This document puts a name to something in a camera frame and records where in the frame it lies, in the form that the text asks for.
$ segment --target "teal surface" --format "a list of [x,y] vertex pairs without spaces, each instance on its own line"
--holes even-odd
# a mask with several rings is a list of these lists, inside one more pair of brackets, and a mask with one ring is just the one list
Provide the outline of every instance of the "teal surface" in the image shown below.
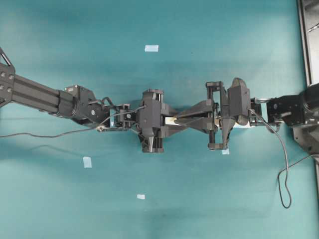
[[[145,53],[146,44],[159,52]],[[229,87],[234,77],[252,97],[305,87],[294,0],[2,1],[0,46],[19,75],[55,89],[79,84],[133,107],[158,88],[183,109],[206,98],[206,81]],[[1,135],[78,128],[15,104],[0,110]],[[288,128],[280,135],[291,163],[305,156]],[[311,160],[291,170],[286,210],[274,135],[233,130],[230,155],[207,143],[190,129],[166,139],[163,154],[143,154],[132,132],[1,139],[0,238],[318,238]]]

